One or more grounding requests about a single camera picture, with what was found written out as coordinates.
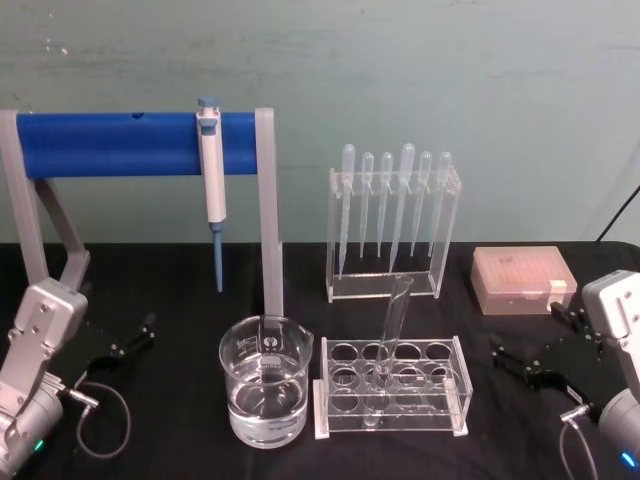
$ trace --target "pipette rack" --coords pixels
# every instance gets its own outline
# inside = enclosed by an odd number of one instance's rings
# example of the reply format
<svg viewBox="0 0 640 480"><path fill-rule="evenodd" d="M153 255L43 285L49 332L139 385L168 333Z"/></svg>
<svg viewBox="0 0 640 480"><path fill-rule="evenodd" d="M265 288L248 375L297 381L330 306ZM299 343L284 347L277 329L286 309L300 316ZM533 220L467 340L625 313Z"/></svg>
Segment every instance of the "pipette rack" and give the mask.
<svg viewBox="0 0 640 480"><path fill-rule="evenodd" d="M434 167L427 173L424 182L424 194L419 215L419 228L415 250L411 255L413 238L412 224L416 207L419 204L421 182L414 162L408 185L403 211L400 242L394 267L389 272L391 239L395 224L396 205L401 190L400 172L394 170L387 185L383 173L376 171L380 166L380 157L375 159L374 173L369 184L360 170L357 152L356 168L353 174L351 203L349 213L346 260L342 275L338 266L340 245L341 215L343 205L342 172L331 169L329 172L329 215L326 256L326 287L329 303L334 299L380 298L388 297L396 275L403 274L413 278L411 295L432 295L438 298L444 277L449 242L453 231L458 199L462 183L453 165L449 153L440 155L434 161ZM396 158L396 169L399 161ZM367 209L367 230L365 234L364 255L360 257L361 231L359 225L362 211L363 191L369 189ZM381 254L377 254L376 225L379 205L387 189L387 206L384 219Z"/></svg>
<svg viewBox="0 0 640 480"><path fill-rule="evenodd" d="M313 382L317 439L347 431L468 433L473 388L458 337L401 339L384 389L371 382L379 340L323 337L321 348L322 378Z"/></svg>

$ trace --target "pipette stand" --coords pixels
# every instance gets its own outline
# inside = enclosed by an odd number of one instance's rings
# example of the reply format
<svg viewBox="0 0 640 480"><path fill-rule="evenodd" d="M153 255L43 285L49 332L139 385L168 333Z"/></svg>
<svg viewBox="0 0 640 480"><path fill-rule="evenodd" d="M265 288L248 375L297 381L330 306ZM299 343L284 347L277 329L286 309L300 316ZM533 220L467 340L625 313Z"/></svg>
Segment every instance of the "pipette stand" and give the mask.
<svg viewBox="0 0 640 480"><path fill-rule="evenodd" d="M316 439L383 430L466 435L473 389L458 337L401 339L383 390L371 382L379 345L322 338L322 378L313 381Z"/></svg>
<svg viewBox="0 0 640 480"><path fill-rule="evenodd" d="M60 281L77 289L89 264L53 178L200 175L197 125L195 113L0 110L0 154L29 284L49 278L36 195L67 251ZM265 313L283 315L273 110L223 112L221 125L224 174L258 176Z"/></svg>
<svg viewBox="0 0 640 480"><path fill-rule="evenodd" d="M376 168L379 162L380 160L376 158ZM414 170L409 178L398 255L392 272L389 272L389 243L393 234L394 215L400 192L400 172L392 172L388 186L383 182L381 172L374 171L373 173L367 214L368 230L364 245L365 253L362 258L359 246L359 219L362 208L362 192L364 188L369 187L368 183L363 181L362 173L354 174L348 228L349 240L344 271L340 275L337 251L340 244L343 200L342 173L334 169L330 170L326 257L326 287L329 303L334 299L388 297L394 278L398 274L413 278L411 295L439 297L462 183L449 154L442 154L439 161L434 163L436 165L428 175L424 188L424 200L413 255L410 254L410 243L413 216L420 197L418 172ZM386 219L384 221L382 253L378 257L375 230L379 214L378 205L385 188L388 189Z"/></svg>

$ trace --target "pink box lid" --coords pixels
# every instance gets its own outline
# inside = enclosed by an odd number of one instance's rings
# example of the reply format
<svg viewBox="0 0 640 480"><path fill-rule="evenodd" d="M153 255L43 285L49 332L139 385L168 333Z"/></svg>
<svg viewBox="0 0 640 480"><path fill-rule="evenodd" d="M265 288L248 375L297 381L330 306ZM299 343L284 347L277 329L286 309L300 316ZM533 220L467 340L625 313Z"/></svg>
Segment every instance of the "pink box lid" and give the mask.
<svg viewBox="0 0 640 480"><path fill-rule="evenodd" d="M557 247L477 247L474 263L488 293L549 292L564 281L567 292L577 282Z"/></svg>

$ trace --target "black table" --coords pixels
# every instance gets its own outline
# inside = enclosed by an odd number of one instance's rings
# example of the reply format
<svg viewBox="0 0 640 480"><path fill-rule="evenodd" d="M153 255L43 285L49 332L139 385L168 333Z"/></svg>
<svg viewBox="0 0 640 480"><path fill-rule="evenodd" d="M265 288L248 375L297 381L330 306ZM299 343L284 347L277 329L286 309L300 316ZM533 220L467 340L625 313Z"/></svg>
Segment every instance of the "black table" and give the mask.
<svg viewBox="0 0 640 480"><path fill-rule="evenodd" d="M483 317L469 282L475 244L453 244L441 298L413 298L403 336L460 337L473 384L470 433L341 433L314 440L310 415L304 432L275 451L245 446L227 419L218 341L234 322L258 312L259 249L224 248L225 292L215 291L208 245L93 245L88 317L114 333L131 332L148 312L157 314L157 342L135 368L105 374L133 414L131 443L117 459L99 462L77 449L80 408L65 417L20 478L64 479L542 479L566 478L558 454L559 414L573 405L559 392L531 392L493 369L487 336L499 332L532 354L568 332L545 316ZM640 249L622 243L558 245L579 286L616 269L640 270ZM59 271L59 247L47 250ZM19 250L0 247L0 331L13 322L26 279ZM579 295L574 298L578 305ZM316 339L378 338L386 300L326 301L324 245L285 246L285 311ZM310 375L319 374L319 341ZM117 445L123 421L104 400L87 424L96 449ZM589 425L585 433L600 478L634 476L619 454ZM567 438L576 478L588 478L578 439Z"/></svg>

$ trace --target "blue pipette tip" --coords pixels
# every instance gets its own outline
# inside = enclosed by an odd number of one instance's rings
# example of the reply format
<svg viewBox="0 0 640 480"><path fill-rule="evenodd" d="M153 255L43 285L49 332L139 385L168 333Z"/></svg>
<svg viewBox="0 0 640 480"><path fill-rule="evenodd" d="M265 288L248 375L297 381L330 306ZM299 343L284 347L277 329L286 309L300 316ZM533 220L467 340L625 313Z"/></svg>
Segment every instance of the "blue pipette tip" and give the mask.
<svg viewBox="0 0 640 480"><path fill-rule="evenodd" d="M213 233L213 253L216 267L216 287L222 292L222 223L210 223Z"/></svg>

